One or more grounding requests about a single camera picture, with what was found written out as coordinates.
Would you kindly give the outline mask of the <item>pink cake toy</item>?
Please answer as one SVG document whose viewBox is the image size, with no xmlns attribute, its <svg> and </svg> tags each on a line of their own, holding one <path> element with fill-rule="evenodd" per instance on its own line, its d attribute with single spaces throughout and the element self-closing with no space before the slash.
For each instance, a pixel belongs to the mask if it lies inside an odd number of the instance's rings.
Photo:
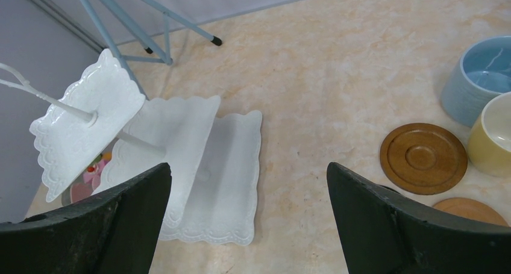
<svg viewBox="0 0 511 274">
<path fill-rule="evenodd" d="M 62 206 L 78 202 L 92 195 L 101 183 L 101 173 L 111 160 L 111 152 L 99 154 L 84 172 L 62 193 Z"/>
</svg>

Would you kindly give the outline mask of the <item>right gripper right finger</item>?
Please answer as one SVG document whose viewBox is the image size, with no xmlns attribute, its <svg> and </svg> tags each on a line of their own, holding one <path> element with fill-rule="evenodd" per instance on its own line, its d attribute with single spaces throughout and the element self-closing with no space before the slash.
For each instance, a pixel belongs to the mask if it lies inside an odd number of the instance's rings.
<svg viewBox="0 0 511 274">
<path fill-rule="evenodd" d="M 509 273 L 510 228 L 436 210 L 345 166 L 327 185 L 350 273 Z"/>
</svg>

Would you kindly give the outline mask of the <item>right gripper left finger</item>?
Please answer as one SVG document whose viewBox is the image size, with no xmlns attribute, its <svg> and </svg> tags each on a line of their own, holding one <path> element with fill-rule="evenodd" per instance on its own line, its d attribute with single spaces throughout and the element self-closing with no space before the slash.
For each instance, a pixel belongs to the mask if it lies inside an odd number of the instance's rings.
<svg viewBox="0 0 511 274">
<path fill-rule="evenodd" d="M 171 192 L 161 163 L 74 204 L 1 224 L 2 273 L 148 273 Z"/>
</svg>

